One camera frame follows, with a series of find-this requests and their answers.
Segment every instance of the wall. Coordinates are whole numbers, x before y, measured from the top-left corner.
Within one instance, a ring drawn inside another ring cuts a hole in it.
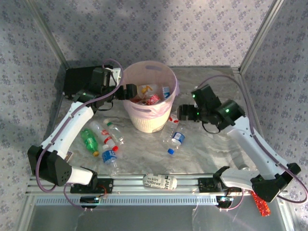
[[[269,144],[289,162],[302,168],[308,183],[308,3],[287,0],[245,78]],[[291,198],[303,199],[292,183]],[[308,204],[295,207],[308,228]]]
[[[36,0],[72,67],[239,66],[272,0]]]
[[[59,64],[23,1],[0,1],[0,230],[12,230],[26,190],[26,151],[48,130]]]

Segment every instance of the blue bottle label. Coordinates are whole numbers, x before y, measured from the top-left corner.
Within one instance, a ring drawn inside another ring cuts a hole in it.
[[[182,133],[176,132],[174,133],[173,139],[176,139],[180,141],[180,143],[183,143],[185,136]]]
[[[108,150],[108,151],[103,152],[102,158],[103,158],[104,163],[105,163],[107,160],[110,160],[110,159],[112,159],[112,158],[116,158],[115,155],[116,155],[115,152],[112,151],[112,150]]]

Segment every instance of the black bracket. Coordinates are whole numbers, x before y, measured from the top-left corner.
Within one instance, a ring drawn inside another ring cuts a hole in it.
[[[111,178],[97,178],[97,184],[96,187],[92,188],[87,185],[81,185],[81,184],[74,184],[73,187],[71,187],[70,192],[72,194],[78,193],[78,194],[104,194],[104,193],[112,193],[112,189],[114,186],[114,180]]]

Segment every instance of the plastic bottle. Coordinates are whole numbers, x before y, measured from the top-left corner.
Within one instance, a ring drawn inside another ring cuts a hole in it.
[[[115,142],[112,140],[109,132],[102,127],[98,122],[92,121],[89,124],[89,127],[95,132],[95,134],[107,144],[114,152],[119,150],[118,146],[116,146]]]
[[[104,124],[107,126],[109,133],[115,139],[115,141],[119,144],[124,144],[124,136],[120,129],[114,125],[110,119],[105,119]]]
[[[173,133],[177,129],[179,120],[176,114],[171,114],[168,121],[166,122],[162,132],[160,133],[160,138],[163,143],[168,143],[173,137]]]
[[[102,159],[105,164],[109,167],[109,173],[114,176],[119,173],[119,168],[116,164],[115,152],[110,149],[110,147],[105,144],[103,145]]]
[[[180,147],[180,145],[183,143],[184,139],[185,139],[185,129],[184,128],[180,128],[177,129],[177,131],[174,133],[171,142],[169,143],[169,149],[168,149],[168,153],[173,155],[174,152]]]
[[[90,129],[84,129],[80,133],[83,142],[86,145],[86,148],[93,153],[93,156],[99,156],[99,151],[97,150],[98,144],[94,138],[94,134]]]

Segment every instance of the clear plastic bottle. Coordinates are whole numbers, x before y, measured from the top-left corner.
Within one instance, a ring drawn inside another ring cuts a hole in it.
[[[115,155],[115,152],[112,151],[107,144],[103,145],[102,159],[103,162],[108,165],[110,176],[114,176],[119,173]]]
[[[115,142],[112,140],[111,136],[109,135],[108,131],[102,127],[98,122],[92,121],[89,124],[89,127],[95,132],[95,134],[107,144],[113,151],[119,150],[118,146],[116,146]]]
[[[110,119],[105,119],[103,123],[107,126],[110,135],[115,139],[115,141],[119,144],[123,144],[124,136],[120,129],[114,125]]]
[[[177,115],[171,114],[162,132],[160,133],[160,138],[164,144],[171,142],[171,139],[173,138],[173,134],[178,127],[178,124],[179,124],[179,120],[177,118]]]
[[[93,153],[93,156],[99,156],[99,152],[97,150],[98,143],[94,138],[94,134],[90,129],[84,129],[80,132],[81,138],[86,145],[86,148]]]
[[[177,129],[177,131],[174,133],[171,142],[168,145],[168,153],[170,155],[173,155],[174,152],[180,147],[180,145],[183,143],[185,139],[185,128]]]

